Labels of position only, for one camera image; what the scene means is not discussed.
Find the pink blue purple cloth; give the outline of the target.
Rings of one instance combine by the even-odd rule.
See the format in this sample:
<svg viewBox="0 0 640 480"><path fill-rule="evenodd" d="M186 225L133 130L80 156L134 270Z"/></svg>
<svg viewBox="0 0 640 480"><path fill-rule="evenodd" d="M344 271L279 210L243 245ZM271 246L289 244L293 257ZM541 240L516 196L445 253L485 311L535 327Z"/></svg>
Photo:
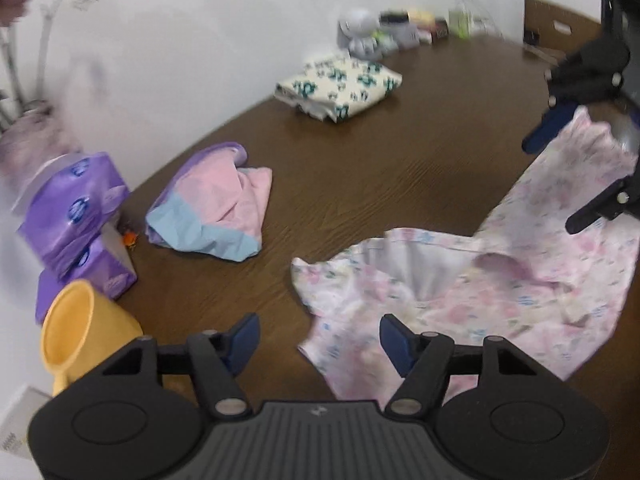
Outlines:
<svg viewBox="0 0 640 480"><path fill-rule="evenodd" d="M233 262L256 256L272 170L246 162L245 148L233 142L192 155L145 215L149 242Z"/></svg>

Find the green spray bottle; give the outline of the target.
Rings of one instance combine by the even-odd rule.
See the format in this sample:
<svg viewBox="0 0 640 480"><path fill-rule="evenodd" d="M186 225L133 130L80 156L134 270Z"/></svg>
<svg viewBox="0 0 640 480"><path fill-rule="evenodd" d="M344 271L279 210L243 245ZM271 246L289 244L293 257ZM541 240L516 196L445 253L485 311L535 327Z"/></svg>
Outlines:
<svg viewBox="0 0 640 480"><path fill-rule="evenodd" d="M449 10L448 26L451 36L469 39L471 36L471 13L464 3L459 3Z"/></svg>

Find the grey tin box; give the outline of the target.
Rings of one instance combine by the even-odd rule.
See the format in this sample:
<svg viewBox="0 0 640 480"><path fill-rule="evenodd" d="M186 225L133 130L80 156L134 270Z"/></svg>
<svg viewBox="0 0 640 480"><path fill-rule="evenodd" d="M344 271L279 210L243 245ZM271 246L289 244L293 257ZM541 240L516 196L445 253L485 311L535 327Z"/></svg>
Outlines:
<svg viewBox="0 0 640 480"><path fill-rule="evenodd" d="M411 22L388 23L381 25L382 32L390 36L399 50L409 50L420 46L416 24Z"/></svg>

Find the small orange toy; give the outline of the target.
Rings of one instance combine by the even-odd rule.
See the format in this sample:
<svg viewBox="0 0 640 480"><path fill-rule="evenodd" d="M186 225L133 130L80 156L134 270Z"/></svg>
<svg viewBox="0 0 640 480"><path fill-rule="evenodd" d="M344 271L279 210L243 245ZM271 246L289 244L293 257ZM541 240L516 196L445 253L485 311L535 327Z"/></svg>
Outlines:
<svg viewBox="0 0 640 480"><path fill-rule="evenodd" d="M127 249L134 249L137 245L138 234L134 231L127 230L122 233L122 242Z"/></svg>

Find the yellow ceramic mug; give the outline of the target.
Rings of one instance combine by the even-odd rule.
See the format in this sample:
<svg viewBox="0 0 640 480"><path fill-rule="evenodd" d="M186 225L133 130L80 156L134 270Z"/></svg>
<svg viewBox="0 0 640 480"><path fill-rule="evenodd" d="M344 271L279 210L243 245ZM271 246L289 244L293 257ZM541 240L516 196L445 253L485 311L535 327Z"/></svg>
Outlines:
<svg viewBox="0 0 640 480"><path fill-rule="evenodd" d="M72 382L143 335L139 322L85 280L56 296L44 319L40 354L56 396Z"/></svg>

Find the dark red flat box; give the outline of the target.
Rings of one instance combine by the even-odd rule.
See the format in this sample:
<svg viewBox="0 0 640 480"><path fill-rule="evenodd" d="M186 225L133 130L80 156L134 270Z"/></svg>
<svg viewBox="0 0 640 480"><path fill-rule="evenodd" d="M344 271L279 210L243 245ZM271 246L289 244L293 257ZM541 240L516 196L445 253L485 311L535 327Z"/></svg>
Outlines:
<svg viewBox="0 0 640 480"><path fill-rule="evenodd" d="M443 18L418 24L418 37L422 44L434 44L449 37L449 27Z"/></svg>

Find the white paper booklet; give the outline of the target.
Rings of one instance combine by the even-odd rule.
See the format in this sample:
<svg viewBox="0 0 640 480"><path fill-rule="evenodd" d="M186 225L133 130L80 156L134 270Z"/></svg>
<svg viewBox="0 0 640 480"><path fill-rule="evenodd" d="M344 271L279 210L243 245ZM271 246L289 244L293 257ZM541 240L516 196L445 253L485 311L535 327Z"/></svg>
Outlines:
<svg viewBox="0 0 640 480"><path fill-rule="evenodd" d="M24 460L32 459L28 445L28 427L34 415L51 400L50 394L30 385L16 390L1 415L1 451Z"/></svg>

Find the fuzzy purple vase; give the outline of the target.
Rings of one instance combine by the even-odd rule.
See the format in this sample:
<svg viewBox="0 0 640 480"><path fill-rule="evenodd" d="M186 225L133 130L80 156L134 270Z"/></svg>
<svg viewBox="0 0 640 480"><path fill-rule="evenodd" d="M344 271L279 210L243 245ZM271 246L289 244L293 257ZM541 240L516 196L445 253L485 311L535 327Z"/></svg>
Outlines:
<svg viewBox="0 0 640 480"><path fill-rule="evenodd" d="M1 181L18 194L47 162L81 151L76 136L65 130L53 107L44 104L2 133Z"/></svg>

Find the yellow small container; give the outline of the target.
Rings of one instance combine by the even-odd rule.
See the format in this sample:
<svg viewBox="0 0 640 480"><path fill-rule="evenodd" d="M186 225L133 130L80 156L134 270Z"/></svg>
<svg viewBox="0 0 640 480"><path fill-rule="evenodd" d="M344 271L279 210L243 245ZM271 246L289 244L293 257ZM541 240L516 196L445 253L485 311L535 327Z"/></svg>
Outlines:
<svg viewBox="0 0 640 480"><path fill-rule="evenodd" d="M407 11L409 21L421 28L431 27L435 21L435 15L430 11L410 9Z"/></svg>

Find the lower purple tissue pack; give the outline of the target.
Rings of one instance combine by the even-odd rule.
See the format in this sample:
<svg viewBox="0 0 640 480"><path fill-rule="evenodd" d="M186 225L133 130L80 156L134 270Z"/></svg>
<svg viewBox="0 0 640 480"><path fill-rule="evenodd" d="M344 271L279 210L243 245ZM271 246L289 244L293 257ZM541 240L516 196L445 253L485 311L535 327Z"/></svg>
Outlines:
<svg viewBox="0 0 640 480"><path fill-rule="evenodd" d="M40 273L35 321L38 325L44 322L54 298L72 281L86 280L104 296L117 299L130 289L137 279L122 236L114 226L107 223L70 270L60 278L48 269Z"/></svg>

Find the white astronaut figurine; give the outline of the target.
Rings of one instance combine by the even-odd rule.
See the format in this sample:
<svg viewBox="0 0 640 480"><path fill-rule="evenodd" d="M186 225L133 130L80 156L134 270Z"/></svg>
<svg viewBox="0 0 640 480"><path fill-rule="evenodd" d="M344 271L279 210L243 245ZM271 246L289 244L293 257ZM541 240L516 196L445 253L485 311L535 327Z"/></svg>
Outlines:
<svg viewBox="0 0 640 480"><path fill-rule="evenodd" d="M337 21L337 44L352 58L377 61L382 58L382 47L375 38L378 17L366 9L345 12Z"/></svg>

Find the brown cardboard box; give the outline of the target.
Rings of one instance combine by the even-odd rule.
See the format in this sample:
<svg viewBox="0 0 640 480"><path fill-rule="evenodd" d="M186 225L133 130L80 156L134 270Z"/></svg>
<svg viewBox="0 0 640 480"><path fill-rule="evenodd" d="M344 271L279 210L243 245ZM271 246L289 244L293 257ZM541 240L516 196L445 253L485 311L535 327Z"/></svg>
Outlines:
<svg viewBox="0 0 640 480"><path fill-rule="evenodd" d="M600 35L601 24L548 0L524 0L523 42L553 53L569 54Z"/></svg>

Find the pink floral garment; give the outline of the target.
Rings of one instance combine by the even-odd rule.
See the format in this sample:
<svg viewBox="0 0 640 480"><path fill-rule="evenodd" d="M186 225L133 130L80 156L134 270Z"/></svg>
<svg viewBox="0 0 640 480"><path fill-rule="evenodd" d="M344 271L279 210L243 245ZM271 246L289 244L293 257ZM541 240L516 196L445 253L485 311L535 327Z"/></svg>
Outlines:
<svg viewBox="0 0 640 480"><path fill-rule="evenodd" d="M337 398L386 404L400 377L378 333L393 314L458 344L503 336L570 377L614 333L639 225L598 220L573 235L565 223L635 163L610 127L580 108L475 234L399 228L330 260L295 259L293 286L314 318L300 352Z"/></svg>

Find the upper purple tissue pack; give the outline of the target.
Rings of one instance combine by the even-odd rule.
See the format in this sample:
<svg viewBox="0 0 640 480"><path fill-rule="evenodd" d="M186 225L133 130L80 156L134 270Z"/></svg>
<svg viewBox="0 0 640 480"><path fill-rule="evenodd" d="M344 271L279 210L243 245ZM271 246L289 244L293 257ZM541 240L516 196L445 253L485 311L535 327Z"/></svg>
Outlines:
<svg viewBox="0 0 640 480"><path fill-rule="evenodd" d="M86 155L47 180L27 207L18 232L43 266L60 278L128 195L109 154Z"/></svg>

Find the green floral folded cloth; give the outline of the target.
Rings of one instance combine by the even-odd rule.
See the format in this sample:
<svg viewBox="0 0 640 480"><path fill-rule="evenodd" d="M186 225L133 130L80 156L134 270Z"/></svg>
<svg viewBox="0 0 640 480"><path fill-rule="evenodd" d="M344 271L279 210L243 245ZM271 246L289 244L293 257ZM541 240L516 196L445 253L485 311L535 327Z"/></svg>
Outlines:
<svg viewBox="0 0 640 480"><path fill-rule="evenodd" d="M375 106L402 84L401 74L378 62L339 53L306 63L276 84L274 97L300 112L338 124Z"/></svg>

